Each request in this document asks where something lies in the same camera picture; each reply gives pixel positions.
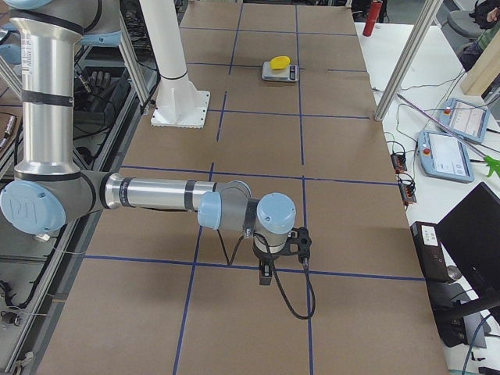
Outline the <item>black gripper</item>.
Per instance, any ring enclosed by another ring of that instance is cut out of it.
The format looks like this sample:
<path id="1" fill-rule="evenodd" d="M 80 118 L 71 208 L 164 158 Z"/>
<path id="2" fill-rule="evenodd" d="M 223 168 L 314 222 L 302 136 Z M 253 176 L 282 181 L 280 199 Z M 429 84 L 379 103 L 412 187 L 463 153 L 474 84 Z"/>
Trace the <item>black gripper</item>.
<path id="1" fill-rule="evenodd" d="M 265 245 L 260 241 L 253 241 L 252 250 L 254 255 L 259 260 L 259 285 L 269 286 L 273 279 L 271 263 L 277 260 L 280 255 L 277 253 L 269 254 L 265 248 Z"/>

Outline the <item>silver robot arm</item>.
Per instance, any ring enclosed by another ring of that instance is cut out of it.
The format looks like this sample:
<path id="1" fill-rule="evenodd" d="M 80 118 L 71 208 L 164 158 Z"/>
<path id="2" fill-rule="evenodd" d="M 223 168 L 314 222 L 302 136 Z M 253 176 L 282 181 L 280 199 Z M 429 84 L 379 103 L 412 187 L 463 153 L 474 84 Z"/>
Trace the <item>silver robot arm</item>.
<path id="1" fill-rule="evenodd" d="M 194 212 L 198 223 L 253 240 L 259 282 L 291 254 L 295 204 L 286 195 L 253 198 L 240 181 L 156 180 L 83 171 L 73 161 L 74 48 L 85 36 L 120 35 L 117 1 L 11 1 L 21 35 L 23 159 L 2 189 L 1 210 L 18 230 L 47 234 L 89 213 L 119 207 Z"/>

